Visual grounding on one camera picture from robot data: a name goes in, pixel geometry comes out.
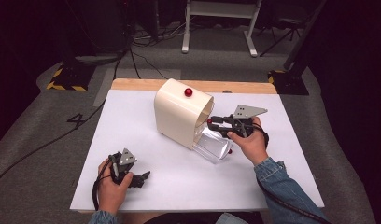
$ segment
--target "gray carpet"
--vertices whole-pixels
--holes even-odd
[[[133,47],[133,51],[168,77],[267,82],[267,72],[282,69],[295,42],[285,40],[265,57],[251,58],[243,30],[197,30],[190,35],[188,54],[181,53],[181,36],[154,47]],[[273,43],[268,31],[253,39],[257,49]],[[162,78],[143,58],[134,59],[142,78]],[[78,113],[87,118],[104,101],[115,64],[97,67],[88,91],[46,90],[58,66],[40,75],[36,84],[41,93],[0,142],[0,174],[18,158],[71,130],[75,124],[68,119]],[[119,65],[118,77],[135,77],[129,54]],[[309,70],[303,80],[309,96],[281,98],[326,204],[323,212],[332,223],[374,223],[363,185],[332,133],[318,83]],[[78,130],[25,159],[0,180],[0,223],[88,222],[90,214],[72,212],[69,206],[99,116],[96,113]],[[262,214],[265,223],[271,223],[268,212]]]

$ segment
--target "white table leg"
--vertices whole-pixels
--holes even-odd
[[[187,16],[185,18],[185,34],[182,42],[182,53],[188,53],[190,50],[190,20],[191,20],[191,0],[187,3]]]
[[[257,57],[258,55],[251,37],[252,37],[252,31],[254,30],[254,26],[255,26],[255,21],[257,20],[258,13],[260,12],[260,6],[261,6],[261,1],[259,1],[257,5],[255,6],[254,14],[252,16],[251,22],[249,23],[248,31],[244,31],[244,36],[246,38],[246,42],[249,48],[249,53],[251,54],[252,57]]]

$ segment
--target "denim sleeve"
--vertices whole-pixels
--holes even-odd
[[[117,224],[118,219],[106,211],[97,211],[93,213],[89,224]]]
[[[283,161],[275,162],[272,158],[268,158],[256,165],[254,171],[267,191],[273,193],[281,201],[325,218],[324,214],[307,196],[301,186],[295,180],[289,178]],[[274,223],[318,223],[276,203],[267,195],[265,195],[265,198]]]

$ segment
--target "white board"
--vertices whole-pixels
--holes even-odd
[[[108,155],[127,147],[138,159],[132,172],[151,171],[142,189],[128,189],[120,211],[185,212],[266,209],[252,163],[233,144],[233,153],[213,164],[156,130],[153,100],[156,91],[111,90],[97,125],[80,176],[71,210],[92,211],[92,185],[98,165]],[[238,105],[267,108],[260,115],[269,133],[268,153],[284,161],[318,207],[324,203],[280,97],[273,94],[209,93],[212,116],[229,116]]]

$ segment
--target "clear plastic container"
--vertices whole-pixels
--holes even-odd
[[[219,133],[209,130],[206,124],[195,130],[193,150],[214,164],[228,155],[232,145],[232,140],[223,138]]]

